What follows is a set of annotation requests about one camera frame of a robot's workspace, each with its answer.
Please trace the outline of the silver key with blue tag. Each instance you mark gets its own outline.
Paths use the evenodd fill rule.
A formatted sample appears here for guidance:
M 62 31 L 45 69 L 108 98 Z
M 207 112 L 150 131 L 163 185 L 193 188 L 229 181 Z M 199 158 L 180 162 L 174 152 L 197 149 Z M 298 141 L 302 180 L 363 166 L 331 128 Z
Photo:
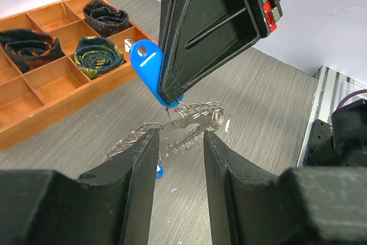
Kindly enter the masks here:
M 184 96 L 181 95 L 178 100 L 168 104 L 164 101 L 158 92 L 159 77 L 161 73 L 163 53 L 159 46 L 151 40 L 140 40 L 133 42 L 132 39 L 124 40 L 125 52 L 130 54 L 130 63 L 145 83 L 150 92 L 154 95 L 161 105 L 167 108 L 174 108 L 179 105 Z

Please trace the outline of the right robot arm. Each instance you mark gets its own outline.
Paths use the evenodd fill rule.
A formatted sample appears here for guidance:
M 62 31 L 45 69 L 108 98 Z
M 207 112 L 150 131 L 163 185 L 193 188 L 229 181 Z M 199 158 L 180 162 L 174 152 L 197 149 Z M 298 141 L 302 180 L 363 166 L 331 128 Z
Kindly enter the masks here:
M 159 96 L 170 108 L 201 79 L 268 37 L 281 0 L 161 0 Z M 366 100 L 344 97 L 330 123 L 313 121 L 300 161 L 308 166 L 366 165 Z

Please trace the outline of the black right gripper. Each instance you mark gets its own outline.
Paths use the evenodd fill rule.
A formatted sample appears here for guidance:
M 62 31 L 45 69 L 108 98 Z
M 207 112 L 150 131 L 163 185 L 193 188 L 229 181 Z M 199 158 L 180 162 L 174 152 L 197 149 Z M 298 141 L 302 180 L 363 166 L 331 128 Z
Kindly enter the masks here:
M 177 0 L 179 26 L 163 53 L 158 92 L 168 104 L 259 38 L 283 15 L 281 0 Z

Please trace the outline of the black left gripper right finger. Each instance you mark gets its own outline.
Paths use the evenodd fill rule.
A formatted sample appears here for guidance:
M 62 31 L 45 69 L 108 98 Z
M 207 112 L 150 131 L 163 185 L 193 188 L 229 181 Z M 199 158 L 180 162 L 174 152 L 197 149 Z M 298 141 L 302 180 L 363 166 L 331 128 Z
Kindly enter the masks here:
M 365 244 L 366 169 L 297 167 L 274 175 L 204 134 L 213 244 Z

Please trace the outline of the large metal disc keyring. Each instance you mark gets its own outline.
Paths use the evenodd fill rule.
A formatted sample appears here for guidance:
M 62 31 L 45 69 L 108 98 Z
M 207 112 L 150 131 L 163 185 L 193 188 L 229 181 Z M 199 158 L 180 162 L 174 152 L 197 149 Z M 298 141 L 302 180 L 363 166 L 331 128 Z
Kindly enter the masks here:
M 159 130 L 162 154 L 179 153 L 200 144 L 205 131 L 216 131 L 224 123 L 224 104 L 221 102 L 180 103 L 167 108 L 167 123 L 149 122 L 129 132 L 105 154 L 104 160 L 126 151 L 149 129 Z

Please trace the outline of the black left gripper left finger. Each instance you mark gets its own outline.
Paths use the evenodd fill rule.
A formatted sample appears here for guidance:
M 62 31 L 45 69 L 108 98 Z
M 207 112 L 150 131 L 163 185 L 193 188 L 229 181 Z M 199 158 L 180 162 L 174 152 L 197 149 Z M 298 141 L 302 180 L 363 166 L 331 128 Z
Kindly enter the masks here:
M 146 244 L 158 154 L 152 129 L 76 179 L 55 170 L 1 171 L 1 243 Z

